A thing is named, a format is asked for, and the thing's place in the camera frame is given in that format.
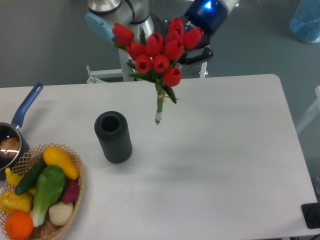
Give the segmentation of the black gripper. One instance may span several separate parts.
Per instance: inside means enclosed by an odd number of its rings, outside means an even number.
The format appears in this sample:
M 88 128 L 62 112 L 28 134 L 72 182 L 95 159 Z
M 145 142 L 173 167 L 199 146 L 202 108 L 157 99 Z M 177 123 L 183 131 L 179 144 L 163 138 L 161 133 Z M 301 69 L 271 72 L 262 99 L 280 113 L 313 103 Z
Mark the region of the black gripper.
M 213 51 L 207 46 L 210 39 L 218 30 L 228 16 L 227 7 L 222 0 L 195 0 L 181 17 L 184 23 L 184 32 L 187 33 L 196 27 L 203 30 L 201 41 L 195 49 L 203 48 L 201 54 L 189 57 L 189 52 L 183 54 L 178 60 L 181 65 L 191 66 L 209 61 L 213 56 Z M 161 21 L 160 33 L 163 38 L 168 34 L 171 20 Z

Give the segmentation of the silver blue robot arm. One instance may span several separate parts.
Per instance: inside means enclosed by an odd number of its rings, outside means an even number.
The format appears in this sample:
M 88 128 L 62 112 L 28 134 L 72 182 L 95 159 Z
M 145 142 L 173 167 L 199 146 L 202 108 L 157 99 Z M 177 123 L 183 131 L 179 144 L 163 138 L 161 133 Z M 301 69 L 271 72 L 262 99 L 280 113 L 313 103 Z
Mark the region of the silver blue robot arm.
M 222 25 L 231 11 L 238 4 L 236 0 L 195 0 L 182 15 L 184 31 L 190 32 L 200 27 L 204 35 L 195 49 L 202 49 L 200 55 L 194 57 L 184 56 L 180 60 L 182 65 L 203 63 L 213 56 L 209 48 L 210 38 Z M 101 38 L 115 41 L 112 28 L 120 23 L 130 28 L 135 39 L 139 40 L 141 30 L 147 37 L 154 31 L 163 36 L 167 34 L 170 20 L 160 20 L 150 13 L 150 5 L 147 0 L 89 0 L 88 12 L 85 20 L 88 26 Z

